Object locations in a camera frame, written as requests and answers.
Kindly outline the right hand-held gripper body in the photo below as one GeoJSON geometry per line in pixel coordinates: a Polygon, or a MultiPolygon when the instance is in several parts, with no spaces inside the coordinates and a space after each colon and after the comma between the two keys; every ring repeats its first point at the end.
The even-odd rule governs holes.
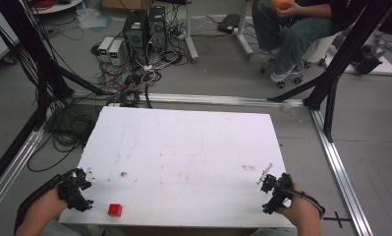
{"type": "Polygon", "coordinates": [[[270,192],[272,194],[271,199],[268,203],[262,206],[262,211],[264,213],[272,214],[274,211],[283,207],[283,203],[286,199],[292,199],[292,194],[290,191],[293,189],[292,186],[282,186],[281,176],[276,178],[271,174],[267,174],[265,180],[262,183],[261,191],[267,194],[270,192]]]}

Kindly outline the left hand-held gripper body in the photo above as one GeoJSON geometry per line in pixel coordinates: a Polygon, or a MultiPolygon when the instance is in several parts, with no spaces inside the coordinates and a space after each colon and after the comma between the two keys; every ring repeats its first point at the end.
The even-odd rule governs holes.
{"type": "Polygon", "coordinates": [[[82,191],[91,187],[85,179],[85,172],[81,168],[72,169],[62,175],[61,182],[57,185],[59,197],[68,203],[68,209],[74,208],[84,212],[92,209],[93,200],[87,200],[82,191]],[[73,178],[73,171],[79,169],[79,177],[73,178]]]}

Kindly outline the person's right hand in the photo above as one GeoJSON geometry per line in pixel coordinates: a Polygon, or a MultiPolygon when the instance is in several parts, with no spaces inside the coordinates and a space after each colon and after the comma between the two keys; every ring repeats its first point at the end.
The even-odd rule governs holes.
{"type": "Polygon", "coordinates": [[[320,225],[319,211],[302,197],[294,196],[288,207],[280,207],[277,212],[285,216],[298,229],[316,228],[320,225]]]}

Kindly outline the person's left hand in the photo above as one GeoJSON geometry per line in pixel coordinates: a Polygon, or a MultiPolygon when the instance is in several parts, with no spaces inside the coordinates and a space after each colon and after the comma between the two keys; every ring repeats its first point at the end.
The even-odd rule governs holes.
{"type": "Polygon", "coordinates": [[[58,189],[53,188],[29,207],[26,219],[34,225],[46,225],[59,216],[67,206],[68,203],[59,197],[58,189]]]}

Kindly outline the red cube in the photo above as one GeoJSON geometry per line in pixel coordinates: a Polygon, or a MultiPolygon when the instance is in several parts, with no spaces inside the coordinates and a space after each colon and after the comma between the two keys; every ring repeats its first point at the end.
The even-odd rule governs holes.
{"type": "Polygon", "coordinates": [[[108,215],[112,217],[121,217],[123,207],[120,204],[110,204],[108,208],[108,215]]]}

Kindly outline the black tape cross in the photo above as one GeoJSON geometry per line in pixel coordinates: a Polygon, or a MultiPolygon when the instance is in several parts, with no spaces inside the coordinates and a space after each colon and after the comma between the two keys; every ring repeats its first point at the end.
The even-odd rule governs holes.
{"type": "Polygon", "coordinates": [[[352,219],[348,217],[341,216],[337,211],[334,211],[332,215],[327,215],[323,217],[323,220],[334,221],[338,224],[340,228],[344,227],[346,222],[351,222],[352,219]]]}

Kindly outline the white power supply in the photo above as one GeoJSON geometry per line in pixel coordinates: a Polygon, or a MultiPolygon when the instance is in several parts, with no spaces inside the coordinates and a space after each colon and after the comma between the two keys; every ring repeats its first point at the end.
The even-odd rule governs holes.
{"type": "Polygon", "coordinates": [[[109,49],[109,57],[113,66],[121,66],[126,59],[125,48],[121,39],[115,39],[109,49]]]}
{"type": "Polygon", "coordinates": [[[113,36],[106,36],[97,48],[100,56],[100,60],[104,63],[110,62],[109,49],[111,47],[113,40],[114,40],[113,36]]]}

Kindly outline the white wheeled chair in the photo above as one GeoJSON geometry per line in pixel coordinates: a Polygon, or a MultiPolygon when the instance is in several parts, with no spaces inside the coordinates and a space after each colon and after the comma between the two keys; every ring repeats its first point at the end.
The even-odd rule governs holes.
{"type": "Polygon", "coordinates": [[[308,51],[302,56],[293,70],[288,74],[287,78],[292,77],[293,82],[298,85],[303,81],[305,69],[309,68],[312,63],[316,63],[318,66],[326,68],[327,51],[335,37],[336,35],[331,35],[318,39],[312,43],[308,48],[308,51]]]}

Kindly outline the white desk leg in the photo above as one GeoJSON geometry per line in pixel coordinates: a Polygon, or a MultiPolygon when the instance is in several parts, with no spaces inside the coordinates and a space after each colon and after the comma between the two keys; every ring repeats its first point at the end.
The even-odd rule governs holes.
{"type": "Polygon", "coordinates": [[[248,60],[251,59],[251,57],[254,55],[254,52],[246,40],[244,36],[244,31],[245,31],[245,22],[247,18],[247,13],[248,13],[248,7],[249,7],[249,2],[250,0],[242,0],[242,7],[241,7],[241,12],[240,12],[240,20],[238,23],[238,27],[234,30],[235,33],[235,38],[237,39],[237,42],[239,43],[241,49],[246,55],[246,58],[248,60]]]}
{"type": "Polygon", "coordinates": [[[192,0],[185,0],[186,4],[186,30],[185,42],[190,53],[190,61],[196,63],[199,59],[196,46],[192,38],[192,0]]]}

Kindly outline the black device on white board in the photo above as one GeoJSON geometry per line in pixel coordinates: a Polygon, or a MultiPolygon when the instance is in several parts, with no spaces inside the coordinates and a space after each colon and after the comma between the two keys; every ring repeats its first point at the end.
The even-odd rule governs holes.
{"type": "Polygon", "coordinates": [[[351,61],[348,74],[392,76],[392,65],[385,59],[386,42],[372,33],[351,61]]]}

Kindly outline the large black computer tower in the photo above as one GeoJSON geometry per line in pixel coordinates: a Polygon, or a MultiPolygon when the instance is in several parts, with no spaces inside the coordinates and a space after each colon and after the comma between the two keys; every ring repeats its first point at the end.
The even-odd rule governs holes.
{"type": "Polygon", "coordinates": [[[142,9],[131,10],[123,26],[123,35],[130,61],[133,65],[145,65],[145,55],[148,43],[147,11],[142,9]]]}

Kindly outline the black flat box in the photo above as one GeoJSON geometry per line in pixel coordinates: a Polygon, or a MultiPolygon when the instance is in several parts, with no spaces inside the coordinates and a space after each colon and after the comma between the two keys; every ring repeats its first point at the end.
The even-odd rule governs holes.
{"type": "Polygon", "coordinates": [[[217,26],[217,30],[232,34],[234,29],[239,25],[240,15],[230,14],[227,15],[217,26]]]}

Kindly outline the clear plastic bag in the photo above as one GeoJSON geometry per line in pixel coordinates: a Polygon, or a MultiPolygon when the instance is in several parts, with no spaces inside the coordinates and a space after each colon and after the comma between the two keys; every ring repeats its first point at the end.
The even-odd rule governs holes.
{"type": "Polygon", "coordinates": [[[83,30],[101,30],[110,26],[112,20],[98,9],[83,8],[76,11],[79,26],[83,30]]]}

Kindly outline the slim black computer tower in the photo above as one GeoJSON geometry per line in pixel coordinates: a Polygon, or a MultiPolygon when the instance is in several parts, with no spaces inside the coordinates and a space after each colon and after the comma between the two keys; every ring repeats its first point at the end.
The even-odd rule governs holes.
{"type": "Polygon", "coordinates": [[[161,52],[167,48],[165,14],[164,6],[152,6],[148,11],[149,35],[153,52],[161,52]]]}

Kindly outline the white round table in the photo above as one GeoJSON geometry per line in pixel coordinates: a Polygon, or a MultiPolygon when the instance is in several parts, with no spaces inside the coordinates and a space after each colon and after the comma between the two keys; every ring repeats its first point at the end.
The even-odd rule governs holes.
{"type": "Polygon", "coordinates": [[[71,0],[69,4],[54,4],[48,9],[38,9],[34,10],[33,12],[36,15],[44,15],[44,14],[51,14],[51,13],[56,13],[56,12],[61,12],[65,11],[68,9],[72,9],[77,7],[78,5],[81,5],[84,0],[71,0]]]}

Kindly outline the orange ball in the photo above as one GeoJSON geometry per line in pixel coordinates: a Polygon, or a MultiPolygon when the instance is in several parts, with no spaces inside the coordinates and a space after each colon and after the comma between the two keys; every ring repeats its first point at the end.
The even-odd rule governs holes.
{"type": "Polygon", "coordinates": [[[271,0],[271,7],[274,10],[287,10],[295,0],[271,0]]]}

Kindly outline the aluminium frame rail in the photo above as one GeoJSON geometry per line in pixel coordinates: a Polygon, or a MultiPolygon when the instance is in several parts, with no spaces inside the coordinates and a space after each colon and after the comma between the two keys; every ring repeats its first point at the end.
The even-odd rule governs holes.
{"type": "Polygon", "coordinates": [[[13,155],[13,159],[10,164],[5,168],[4,173],[0,176],[0,204],[5,199],[6,195],[24,169],[28,159],[41,142],[43,135],[44,131],[42,129],[32,131],[26,138],[23,139],[22,145],[16,148],[17,152],[13,155]]]}
{"type": "Polygon", "coordinates": [[[323,132],[324,119],[319,111],[312,111],[310,113],[316,131],[322,142],[325,155],[328,159],[329,166],[332,170],[333,176],[337,182],[338,188],[341,192],[345,202],[348,213],[352,219],[352,223],[358,236],[374,236],[371,227],[361,207],[360,201],[355,193],[354,187],[348,173],[344,167],[341,156],[333,142],[330,142],[328,137],[323,132]]]}
{"type": "Polygon", "coordinates": [[[182,103],[203,105],[227,105],[245,107],[304,107],[300,99],[288,99],[285,101],[270,101],[266,98],[249,98],[221,95],[197,95],[197,94],[173,94],[173,93],[150,93],[141,94],[140,102],[152,103],[182,103]]]}

